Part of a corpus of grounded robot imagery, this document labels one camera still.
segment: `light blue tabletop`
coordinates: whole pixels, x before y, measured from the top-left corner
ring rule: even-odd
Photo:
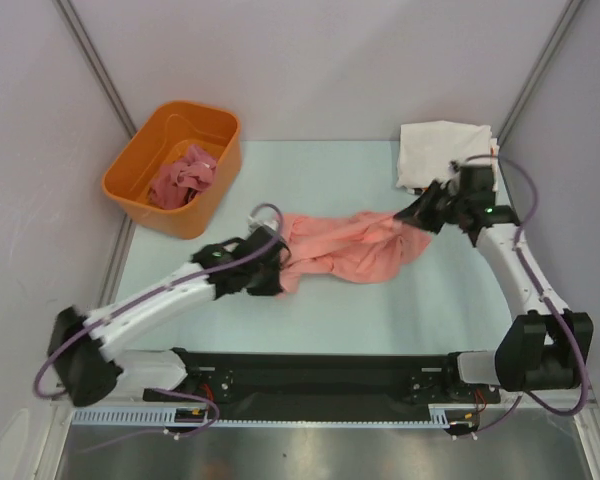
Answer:
[[[415,197],[395,188],[397,155],[398,143],[388,141],[243,143],[242,171],[202,236],[185,241],[136,227],[118,300],[171,273],[204,245],[245,236],[246,216],[264,201],[283,212],[334,217],[406,207]],[[499,203],[508,201],[504,192],[499,197]],[[446,354],[494,349],[510,322],[486,261],[448,225],[389,282],[355,285],[314,276],[282,298],[224,297],[153,330],[133,347]]]

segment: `orange basket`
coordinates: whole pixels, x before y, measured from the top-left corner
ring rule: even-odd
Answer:
[[[104,193],[133,221],[179,238],[201,235],[240,171],[240,121],[231,112],[191,102],[158,108],[102,179]],[[195,143],[218,159],[211,187],[187,205],[163,210],[149,203],[149,186],[160,166]]]

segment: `folded white cloth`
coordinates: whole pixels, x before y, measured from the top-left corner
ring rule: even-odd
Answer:
[[[409,123],[400,128],[398,187],[426,188],[453,176],[452,160],[491,153],[491,127],[446,121]]]

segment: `pink cloth in basket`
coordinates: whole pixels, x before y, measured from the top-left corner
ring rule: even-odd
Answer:
[[[305,274],[329,273],[355,283],[390,280],[431,242],[425,232],[393,220],[394,213],[360,212],[349,218],[284,216],[291,257],[280,273],[289,293]]]
[[[211,186],[216,165],[216,159],[202,147],[191,145],[184,157],[160,167],[158,176],[151,181],[149,200],[165,210],[185,206],[198,192]]]

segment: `white wall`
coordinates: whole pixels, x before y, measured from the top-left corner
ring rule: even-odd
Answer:
[[[566,0],[74,0],[137,125],[172,99],[250,140],[502,125]]]
[[[600,0],[588,2],[504,152],[540,188],[529,227],[539,263],[560,294],[595,323],[590,372],[600,402]],[[516,207],[527,190],[507,176]]]
[[[96,299],[121,222],[99,188],[126,142],[104,98],[51,1],[0,2],[0,432],[29,409],[17,478],[47,426],[31,382],[55,314]]]

